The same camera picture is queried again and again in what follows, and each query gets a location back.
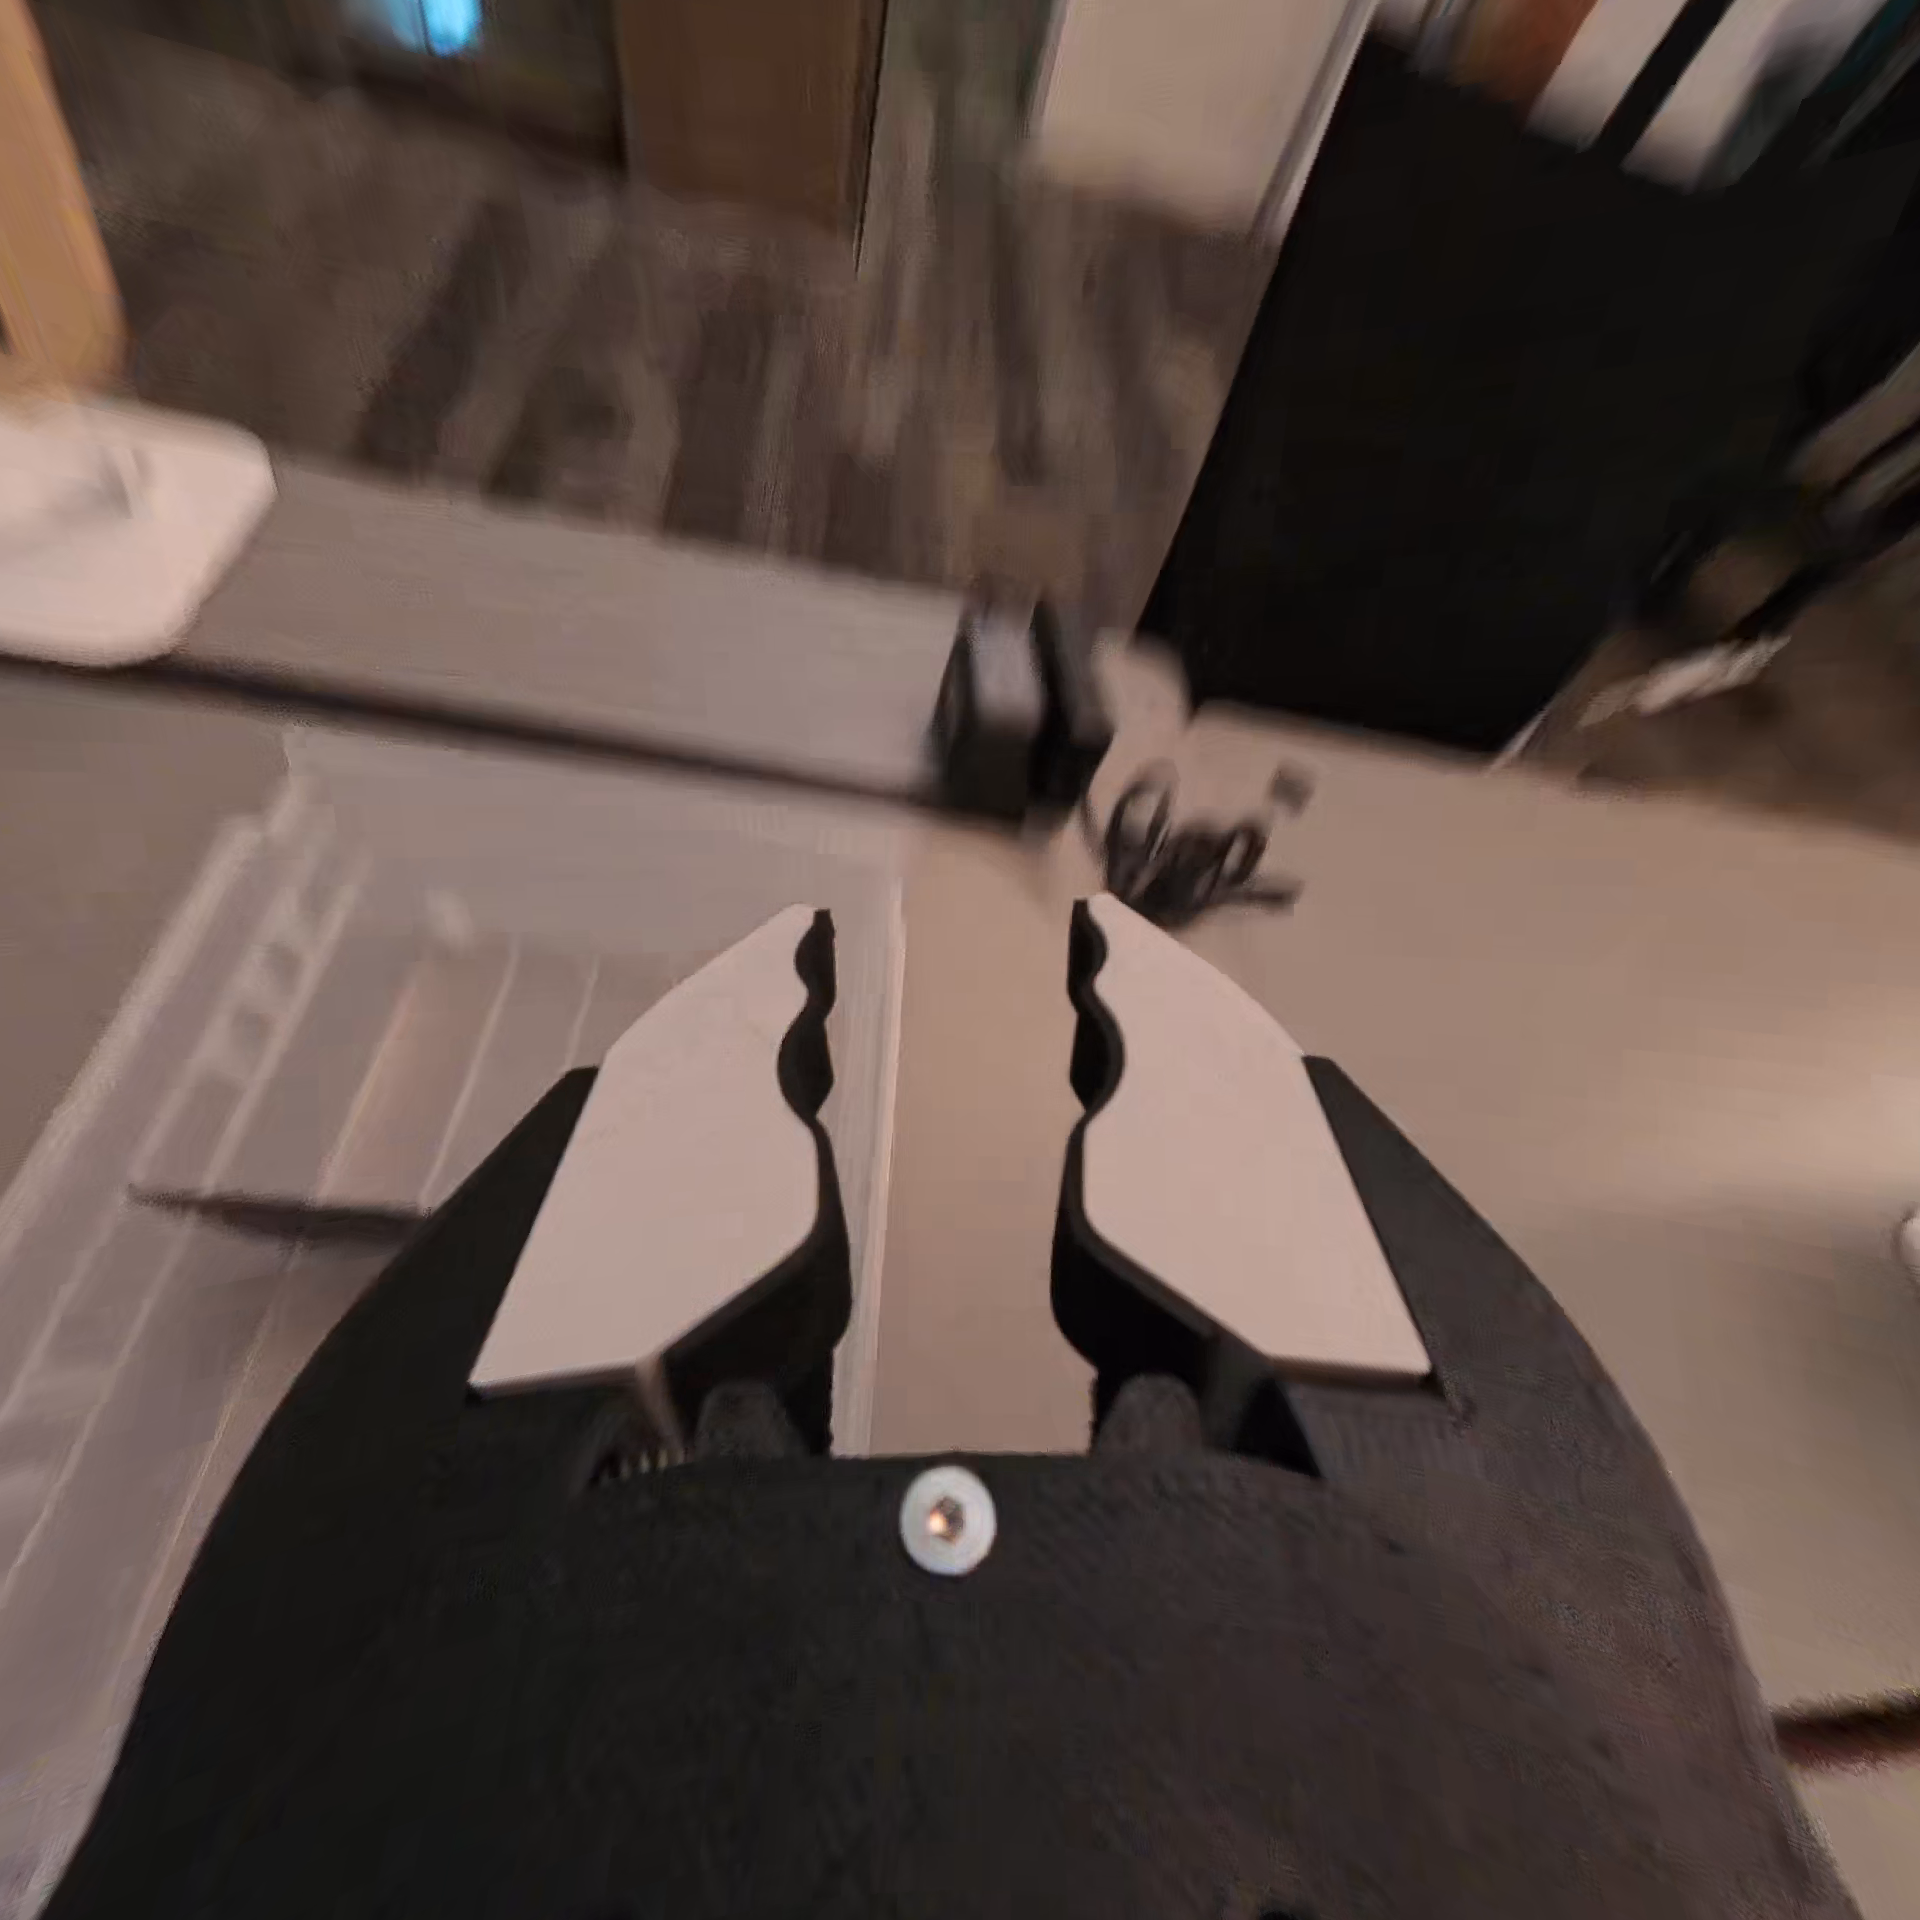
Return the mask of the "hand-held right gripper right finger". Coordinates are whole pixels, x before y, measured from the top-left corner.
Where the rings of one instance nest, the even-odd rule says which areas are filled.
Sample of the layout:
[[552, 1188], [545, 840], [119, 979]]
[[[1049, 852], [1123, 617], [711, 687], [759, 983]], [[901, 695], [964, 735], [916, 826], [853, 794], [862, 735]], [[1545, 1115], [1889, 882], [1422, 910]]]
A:
[[1283, 1378], [1432, 1378], [1302, 1047], [1110, 895], [1072, 907], [1054, 1315], [1102, 1374], [1248, 1353]]

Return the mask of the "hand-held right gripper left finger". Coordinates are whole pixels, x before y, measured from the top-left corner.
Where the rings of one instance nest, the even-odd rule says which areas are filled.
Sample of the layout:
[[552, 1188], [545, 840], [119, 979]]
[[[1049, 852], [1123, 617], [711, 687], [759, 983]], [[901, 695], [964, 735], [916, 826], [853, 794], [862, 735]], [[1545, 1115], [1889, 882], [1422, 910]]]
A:
[[831, 1143], [833, 927], [791, 906], [640, 1016], [592, 1075], [469, 1385], [792, 1392], [847, 1326]]

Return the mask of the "clear plastic organizer box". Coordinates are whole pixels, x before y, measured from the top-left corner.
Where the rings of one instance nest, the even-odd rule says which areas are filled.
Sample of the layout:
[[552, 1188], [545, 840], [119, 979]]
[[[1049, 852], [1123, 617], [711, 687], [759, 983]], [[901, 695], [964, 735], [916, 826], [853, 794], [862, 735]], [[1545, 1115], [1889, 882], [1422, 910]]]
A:
[[139, 1193], [432, 1210], [700, 964], [822, 907], [855, 1273], [831, 1441], [872, 1442], [904, 831], [480, 753], [292, 735], [286, 758], [135, 937], [142, 969], [4, 1199], [4, 1915], [57, 1881], [209, 1515], [372, 1272]]

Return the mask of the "black power adapter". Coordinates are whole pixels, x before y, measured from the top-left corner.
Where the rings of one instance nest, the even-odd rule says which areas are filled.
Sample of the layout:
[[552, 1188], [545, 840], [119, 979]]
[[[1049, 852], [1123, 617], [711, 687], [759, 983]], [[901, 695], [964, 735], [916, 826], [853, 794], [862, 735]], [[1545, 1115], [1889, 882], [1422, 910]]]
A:
[[928, 724], [945, 812], [1057, 824], [1087, 799], [1110, 744], [1089, 646], [1049, 601], [961, 606]]

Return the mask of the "black cabinet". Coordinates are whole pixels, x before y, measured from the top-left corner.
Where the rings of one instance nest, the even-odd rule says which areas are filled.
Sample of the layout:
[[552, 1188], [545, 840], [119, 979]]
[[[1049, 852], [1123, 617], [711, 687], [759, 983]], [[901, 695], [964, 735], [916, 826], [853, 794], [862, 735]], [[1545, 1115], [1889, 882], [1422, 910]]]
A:
[[1197, 707], [1497, 753], [1912, 263], [1915, 82], [1820, 164], [1686, 192], [1369, 40], [1142, 632]]

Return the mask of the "white door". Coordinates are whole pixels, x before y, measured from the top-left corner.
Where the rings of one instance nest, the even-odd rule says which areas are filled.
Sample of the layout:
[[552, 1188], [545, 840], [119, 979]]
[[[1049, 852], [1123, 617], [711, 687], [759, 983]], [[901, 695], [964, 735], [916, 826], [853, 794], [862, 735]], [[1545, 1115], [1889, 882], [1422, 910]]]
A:
[[1061, 2], [1024, 151], [1047, 182], [1275, 247], [1376, 2]]

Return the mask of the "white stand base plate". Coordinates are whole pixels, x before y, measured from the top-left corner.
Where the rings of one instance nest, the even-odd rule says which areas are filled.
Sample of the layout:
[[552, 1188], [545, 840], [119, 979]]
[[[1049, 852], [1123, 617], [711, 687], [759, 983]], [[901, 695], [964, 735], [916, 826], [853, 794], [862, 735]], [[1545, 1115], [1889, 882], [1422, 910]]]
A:
[[119, 401], [4, 401], [3, 654], [119, 671], [169, 656], [276, 500], [241, 427]]

